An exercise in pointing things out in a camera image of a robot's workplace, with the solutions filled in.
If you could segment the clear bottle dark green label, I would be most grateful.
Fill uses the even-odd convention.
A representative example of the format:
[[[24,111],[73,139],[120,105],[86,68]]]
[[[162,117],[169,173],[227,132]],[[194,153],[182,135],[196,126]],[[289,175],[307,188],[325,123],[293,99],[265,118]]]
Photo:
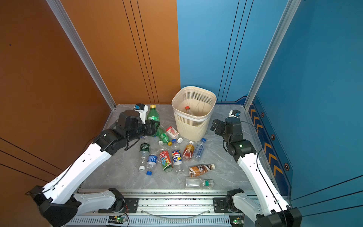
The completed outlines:
[[[140,166],[139,171],[144,171],[146,168],[146,163],[148,156],[150,154],[150,138],[149,136],[142,136],[140,138]]]

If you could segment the brown coffee drink bottle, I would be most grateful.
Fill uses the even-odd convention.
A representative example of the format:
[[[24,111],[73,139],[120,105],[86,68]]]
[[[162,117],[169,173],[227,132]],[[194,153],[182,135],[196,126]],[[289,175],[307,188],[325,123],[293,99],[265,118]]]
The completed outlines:
[[[189,176],[190,177],[198,177],[203,174],[214,170],[216,167],[214,164],[200,164],[196,166],[189,167]]]

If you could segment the clear water bottle blue cap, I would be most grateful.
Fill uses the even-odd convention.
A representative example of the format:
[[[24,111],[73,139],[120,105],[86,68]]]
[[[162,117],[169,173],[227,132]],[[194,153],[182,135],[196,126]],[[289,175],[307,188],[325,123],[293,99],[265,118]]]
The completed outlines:
[[[202,138],[196,145],[194,153],[193,153],[193,160],[199,161],[201,159],[201,156],[203,154],[204,148],[205,148],[206,139]]]

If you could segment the clear bottle blue label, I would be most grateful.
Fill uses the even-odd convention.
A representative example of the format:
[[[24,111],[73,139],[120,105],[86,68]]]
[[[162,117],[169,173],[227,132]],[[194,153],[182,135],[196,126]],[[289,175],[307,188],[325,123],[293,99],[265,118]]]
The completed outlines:
[[[151,176],[153,174],[153,171],[155,169],[155,167],[157,166],[157,160],[158,160],[158,155],[157,155],[157,151],[151,151],[151,153],[148,156],[147,159],[147,166],[146,166],[146,174],[148,176]]]

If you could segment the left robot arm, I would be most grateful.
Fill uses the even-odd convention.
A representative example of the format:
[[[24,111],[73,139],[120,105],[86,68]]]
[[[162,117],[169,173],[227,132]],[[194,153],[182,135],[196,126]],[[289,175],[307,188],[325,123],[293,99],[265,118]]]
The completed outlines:
[[[62,227],[75,216],[91,211],[121,212],[124,196],[115,188],[101,193],[78,194],[76,191],[101,164],[142,136],[153,136],[160,127],[159,121],[146,120],[135,110],[119,115],[116,125],[102,131],[79,158],[64,172],[45,186],[35,186],[28,194],[41,215],[53,226]]]

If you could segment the large green soda bottle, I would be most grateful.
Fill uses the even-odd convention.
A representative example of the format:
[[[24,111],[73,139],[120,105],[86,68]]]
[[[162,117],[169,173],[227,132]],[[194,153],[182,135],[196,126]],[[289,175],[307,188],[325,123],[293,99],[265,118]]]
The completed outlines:
[[[147,115],[147,120],[155,120],[160,122],[159,113],[156,110],[156,105],[150,105],[150,111]]]

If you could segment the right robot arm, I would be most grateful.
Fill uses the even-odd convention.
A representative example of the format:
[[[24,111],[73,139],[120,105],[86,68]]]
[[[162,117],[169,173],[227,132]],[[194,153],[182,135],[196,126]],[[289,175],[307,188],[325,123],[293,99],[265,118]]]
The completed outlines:
[[[259,200],[254,202],[241,189],[230,190],[226,196],[230,209],[244,213],[256,227],[299,227],[302,214],[289,205],[268,177],[259,152],[243,136],[240,118],[215,119],[211,130],[223,138],[224,148],[245,172]]]

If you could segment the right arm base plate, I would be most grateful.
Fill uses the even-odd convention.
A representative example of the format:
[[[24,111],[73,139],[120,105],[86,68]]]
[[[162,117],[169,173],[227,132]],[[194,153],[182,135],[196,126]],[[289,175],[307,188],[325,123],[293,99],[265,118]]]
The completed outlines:
[[[214,213],[234,213],[236,209],[232,207],[231,202],[224,198],[213,198]]]

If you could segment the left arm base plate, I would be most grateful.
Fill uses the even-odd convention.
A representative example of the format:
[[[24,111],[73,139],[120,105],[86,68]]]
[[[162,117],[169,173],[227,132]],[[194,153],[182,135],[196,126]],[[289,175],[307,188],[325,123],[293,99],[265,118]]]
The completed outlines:
[[[117,199],[109,209],[99,209],[98,213],[136,213],[139,205],[139,198]]]

